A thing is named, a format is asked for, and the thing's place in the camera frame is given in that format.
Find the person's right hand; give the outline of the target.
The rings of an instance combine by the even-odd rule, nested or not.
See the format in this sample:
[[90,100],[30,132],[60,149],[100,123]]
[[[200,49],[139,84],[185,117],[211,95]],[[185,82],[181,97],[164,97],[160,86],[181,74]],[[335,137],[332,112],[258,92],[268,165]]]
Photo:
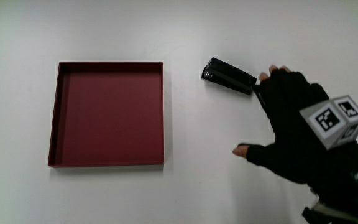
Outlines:
[[306,184],[319,198],[358,197],[358,143],[327,150],[300,110],[328,100],[321,85],[299,72],[272,65],[253,87],[267,114],[275,142],[268,146],[239,144],[233,153],[297,184]]

